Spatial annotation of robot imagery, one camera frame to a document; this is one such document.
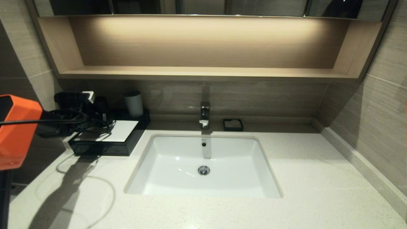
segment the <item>white quartz countertop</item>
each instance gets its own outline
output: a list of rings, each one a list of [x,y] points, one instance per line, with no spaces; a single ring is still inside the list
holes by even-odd
[[[67,150],[10,205],[10,229],[402,229],[406,223],[318,133],[214,132],[257,137],[282,199],[150,196],[124,189],[153,134],[129,157],[76,163]]]

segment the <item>undermount sink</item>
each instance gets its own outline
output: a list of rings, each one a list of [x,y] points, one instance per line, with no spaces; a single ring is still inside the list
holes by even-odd
[[[154,136],[125,192],[281,198],[265,154],[254,138]]]

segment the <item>drain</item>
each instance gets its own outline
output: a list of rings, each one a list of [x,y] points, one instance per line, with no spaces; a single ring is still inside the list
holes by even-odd
[[[210,168],[206,165],[203,165],[198,168],[198,173],[202,176],[206,176],[210,173]]]

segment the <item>cable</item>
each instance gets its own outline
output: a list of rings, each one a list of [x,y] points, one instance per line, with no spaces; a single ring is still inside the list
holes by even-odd
[[[79,115],[82,115],[81,119],[78,120],[63,120],[63,119],[49,119],[49,120],[17,120],[17,121],[6,121],[6,122],[0,122],[0,126],[2,125],[17,125],[17,124],[30,124],[30,123],[64,123],[64,124],[76,124],[76,123],[82,123],[87,121],[88,116],[85,113],[75,111],[75,110],[53,110],[50,111],[50,113],[57,113],[61,111],[68,111],[72,113],[76,113]]]

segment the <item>faucet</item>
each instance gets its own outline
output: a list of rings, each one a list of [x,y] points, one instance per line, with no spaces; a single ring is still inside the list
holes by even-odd
[[[202,130],[209,129],[209,110],[210,110],[210,103],[201,102],[201,119],[200,119],[199,123],[201,124]]]

